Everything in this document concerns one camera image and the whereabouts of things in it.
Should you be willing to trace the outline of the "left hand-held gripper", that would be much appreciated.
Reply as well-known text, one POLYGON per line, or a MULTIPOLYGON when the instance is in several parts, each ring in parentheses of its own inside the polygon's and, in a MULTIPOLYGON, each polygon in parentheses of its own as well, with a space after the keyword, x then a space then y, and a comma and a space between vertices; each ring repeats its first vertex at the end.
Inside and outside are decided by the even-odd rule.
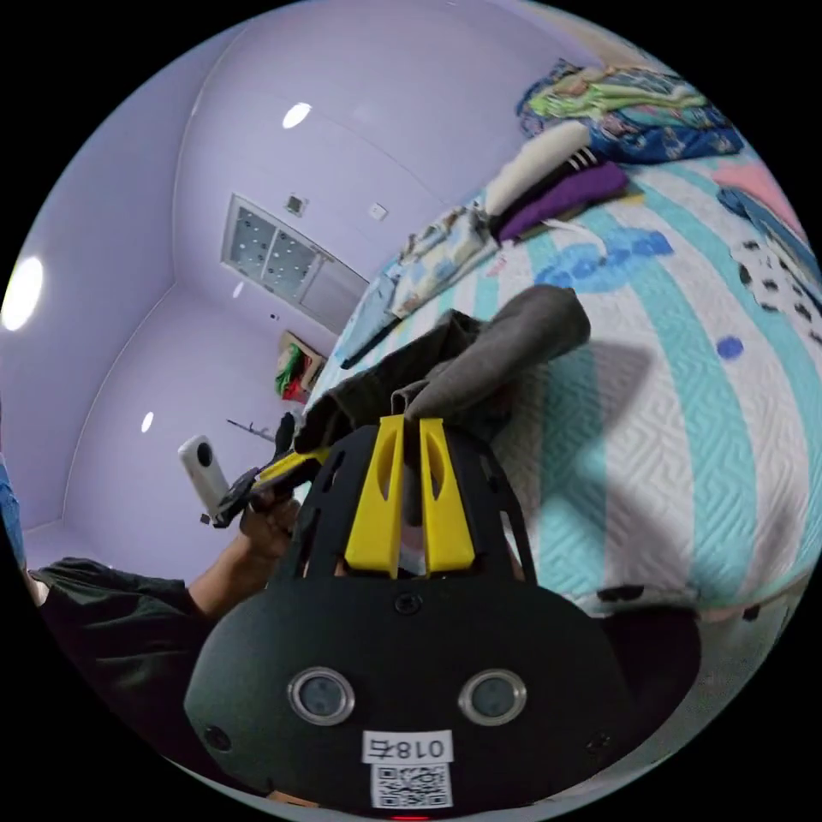
POLYGON ((248 472, 230 487, 217 513, 210 515, 210 524, 225 529, 249 507, 263 510, 269 503, 292 497, 300 485, 313 482, 329 453, 329 448, 290 451, 258 472, 248 472))

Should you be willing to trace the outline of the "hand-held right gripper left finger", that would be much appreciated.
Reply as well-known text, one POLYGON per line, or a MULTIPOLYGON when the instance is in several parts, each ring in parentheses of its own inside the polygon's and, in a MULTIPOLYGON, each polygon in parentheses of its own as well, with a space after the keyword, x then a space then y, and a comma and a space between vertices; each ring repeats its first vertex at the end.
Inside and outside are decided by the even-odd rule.
POLYGON ((357 573, 396 578, 402 531, 404 418, 380 420, 344 560, 357 573))

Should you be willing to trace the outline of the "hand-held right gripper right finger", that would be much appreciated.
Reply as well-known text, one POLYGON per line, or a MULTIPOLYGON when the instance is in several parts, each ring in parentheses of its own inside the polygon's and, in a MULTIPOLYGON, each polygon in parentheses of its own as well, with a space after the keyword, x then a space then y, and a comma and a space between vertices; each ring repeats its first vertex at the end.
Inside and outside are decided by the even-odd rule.
POLYGON ((429 575, 468 571, 474 565, 474 544, 440 419, 420 422, 420 465, 426 571, 429 575))

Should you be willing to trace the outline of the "person's left hand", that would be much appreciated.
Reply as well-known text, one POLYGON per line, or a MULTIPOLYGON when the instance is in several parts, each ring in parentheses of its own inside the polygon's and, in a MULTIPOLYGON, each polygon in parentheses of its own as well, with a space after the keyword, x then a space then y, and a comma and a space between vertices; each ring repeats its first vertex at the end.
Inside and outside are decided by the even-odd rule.
POLYGON ((239 525, 244 553, 270 562, 281 558, 289 547, 300 509, 293 497, 265 503, 261 510, 247 507, 239 525))

